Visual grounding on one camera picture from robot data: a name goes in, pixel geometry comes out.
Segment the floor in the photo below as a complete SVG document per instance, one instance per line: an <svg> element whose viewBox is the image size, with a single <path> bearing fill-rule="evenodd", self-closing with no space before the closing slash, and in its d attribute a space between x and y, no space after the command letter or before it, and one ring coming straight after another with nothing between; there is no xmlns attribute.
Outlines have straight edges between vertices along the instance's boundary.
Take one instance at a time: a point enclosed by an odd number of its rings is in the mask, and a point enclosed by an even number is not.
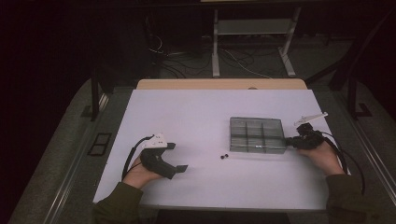
<svg viewBox="0 0 396 224"><path fill-rule="evenodd" d="M219 42L220 78L287 77L277 48L283 36L224 37ZM325 36L293 39L290 61L297 78L305 79L340 59L350 46L349 41L333 41L324 45ZM159 78L211 78L211 48L203 44L200 52L184 52L168 47L158 49ZM366 195L383 211L383 222L396 220L393 181L396 175L396 124L363 85L358 87L358 102L366 104L372 117L352 120L346 112L346 90L330 91L327 84L332 74L308 89L314 91L326 120L340 145L358 161L366 177ZM10 223L88 223L92 198L106 164L104 157L90 157L86 151L97 133L116 133L133 87L117 87L103 98L103 109L96 121L81 116L91 104L91 83L85 83L70 103L57 131L41 159L29 186L22 195ZM112 134L112 145L115 134ZM378 165L369 158L377 157ZM359 178L355 166L353 175ZM141 210L141 217L151 222L156 210ZM288 213L291 224L328 223L324 212Z"/></svg>

